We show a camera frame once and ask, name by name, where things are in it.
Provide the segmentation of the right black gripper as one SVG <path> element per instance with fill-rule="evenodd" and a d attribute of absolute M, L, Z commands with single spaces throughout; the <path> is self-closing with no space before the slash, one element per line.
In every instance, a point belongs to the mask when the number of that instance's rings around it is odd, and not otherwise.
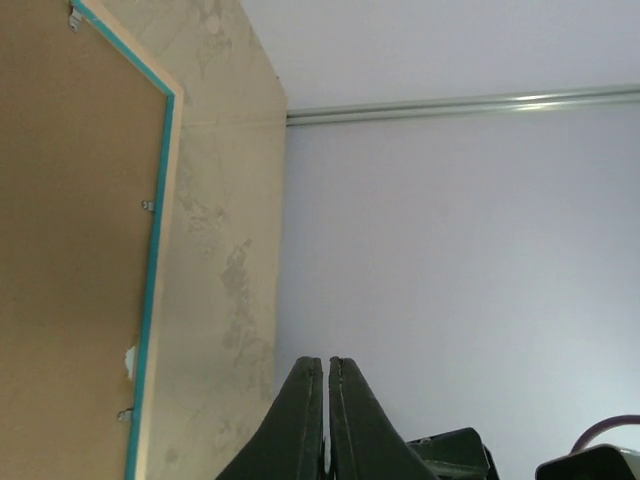
<path fill-rule="evenodd" d="M 499 480 L 491 452 L 471 427 L 407 442 L 439 479 Z"/>

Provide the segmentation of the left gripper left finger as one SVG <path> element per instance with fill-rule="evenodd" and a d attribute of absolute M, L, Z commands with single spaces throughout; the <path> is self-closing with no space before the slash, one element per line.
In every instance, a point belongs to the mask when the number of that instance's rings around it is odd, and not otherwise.
<path fill-rule="evenodd" d="M 252 438 L 220 479 L 324 477 L 323 372 L 319 358 L 296 360 Z"/>

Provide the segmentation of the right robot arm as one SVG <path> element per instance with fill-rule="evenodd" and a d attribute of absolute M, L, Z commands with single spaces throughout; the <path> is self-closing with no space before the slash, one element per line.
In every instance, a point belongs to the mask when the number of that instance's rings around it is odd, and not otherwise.
<path fill-rule="evenodd" d="M 412 440 L 407 445 L 441 479 L 499 477 L 491 452 L 471 427 Z M 637 479 L 639 454 L 609 444 L 597 445 L 541 464 L 535 477 L 541 480 Z"/>

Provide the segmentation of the teal wooden picture frame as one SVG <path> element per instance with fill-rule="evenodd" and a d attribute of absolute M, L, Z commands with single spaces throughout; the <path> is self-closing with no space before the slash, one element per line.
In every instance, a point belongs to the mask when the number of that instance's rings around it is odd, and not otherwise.
<path fill-rule="evenodd" d="M 68 1 L 1 5 L 5 479 L 133 479 L 148 424 L 183 93 L 101 2 L 74 2 L 78 33 Z"/>

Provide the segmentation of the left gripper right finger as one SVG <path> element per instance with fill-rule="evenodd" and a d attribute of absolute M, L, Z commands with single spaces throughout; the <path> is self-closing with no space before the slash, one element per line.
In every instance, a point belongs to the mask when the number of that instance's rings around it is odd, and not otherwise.
<path fill-rule="evenodd" d="M 381 407 L 351 358 L 329 372 L 331 469 L 337 479 L 434 479 Z"/>

